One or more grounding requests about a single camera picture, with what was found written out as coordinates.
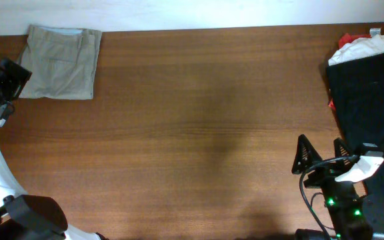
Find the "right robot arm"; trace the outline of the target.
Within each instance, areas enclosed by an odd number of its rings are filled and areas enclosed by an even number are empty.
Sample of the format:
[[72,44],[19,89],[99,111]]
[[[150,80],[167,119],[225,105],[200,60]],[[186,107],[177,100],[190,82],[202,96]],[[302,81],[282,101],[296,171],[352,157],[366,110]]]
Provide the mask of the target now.
[[[340,138],[335,139],[333,144],[335,156],[323,159],[304,134],[298,136],[291,172],[300,176],[301,196],[321,229],[297,229],[294,238],[372,239],[373,228],[363,213],[364,198],[357,194],[354,184],[374,175],[384,162],[383,152],[373,143],[363,143],[354,151]],[[305,194],[306,189],[321,190],[334,236],[329,234],[313,210]]]

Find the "khaki shorts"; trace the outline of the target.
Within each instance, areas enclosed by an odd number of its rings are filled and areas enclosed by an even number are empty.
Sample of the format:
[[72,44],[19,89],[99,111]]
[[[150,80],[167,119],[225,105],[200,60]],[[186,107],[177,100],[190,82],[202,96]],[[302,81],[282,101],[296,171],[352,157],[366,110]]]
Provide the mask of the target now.
[[30,26],[17,63],[32,75],[20,97],[92,99],[102,35],[94,29]]

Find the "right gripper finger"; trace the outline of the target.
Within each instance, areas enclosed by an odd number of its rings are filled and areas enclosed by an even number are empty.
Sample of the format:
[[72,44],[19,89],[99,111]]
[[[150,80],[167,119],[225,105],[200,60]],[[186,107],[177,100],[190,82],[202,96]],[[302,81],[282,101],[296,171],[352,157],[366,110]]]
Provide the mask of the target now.
[[322,162],[322,158],[308,138],[304,134],[298,136],[296,155],[291,169],[292,174],[302,174],[306,169],[319,162]]
[[353,162],[349,160],[349,157],[354,156],[354,153],[350,148],[347,146],[347,144],[342,140],[341,138],[336,138],[333,141],[334,144],[334,150],[335,150],[335,157],[343,159],[340,161],[336,161],[335,165],[337,167],[350,167],[352,166]]

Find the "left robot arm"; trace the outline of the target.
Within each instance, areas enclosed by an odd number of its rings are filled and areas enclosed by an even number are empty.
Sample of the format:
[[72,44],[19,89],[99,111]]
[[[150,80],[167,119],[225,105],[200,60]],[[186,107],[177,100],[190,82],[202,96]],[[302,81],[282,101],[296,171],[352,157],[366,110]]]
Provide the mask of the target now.
[[[14,113],[18,99],[32,73],[14,61],[0,62],[0,127]],[[51,197],[30,195],[19,184],[0,150],[0,239],[102,240],[104,235],[82,231],[67,221]]]

